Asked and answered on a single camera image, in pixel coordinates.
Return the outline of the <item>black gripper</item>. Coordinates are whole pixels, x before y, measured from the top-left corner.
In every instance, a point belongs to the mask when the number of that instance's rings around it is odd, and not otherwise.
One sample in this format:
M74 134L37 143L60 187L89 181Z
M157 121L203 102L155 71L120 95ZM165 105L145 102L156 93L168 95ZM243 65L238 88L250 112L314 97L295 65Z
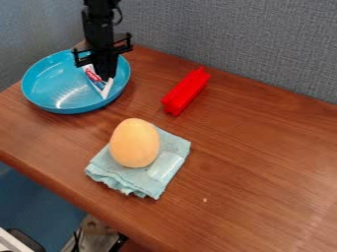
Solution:
M96 13L90 8L81 11L84 44L72 49L74 66L93 65L104 81L116 75L119 55L132 50L131 33L115 33L113 11Z

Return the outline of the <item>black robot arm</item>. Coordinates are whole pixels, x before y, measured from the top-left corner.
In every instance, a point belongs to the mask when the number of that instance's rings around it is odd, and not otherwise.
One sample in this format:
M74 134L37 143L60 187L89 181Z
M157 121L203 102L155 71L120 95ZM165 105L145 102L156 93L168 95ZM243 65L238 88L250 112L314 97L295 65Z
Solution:
M132 51L131 33L115 33L115 26L123 21L120 1L82 0L84 42L72 48L74 66L92 65L103 81L116 75L119 55Z

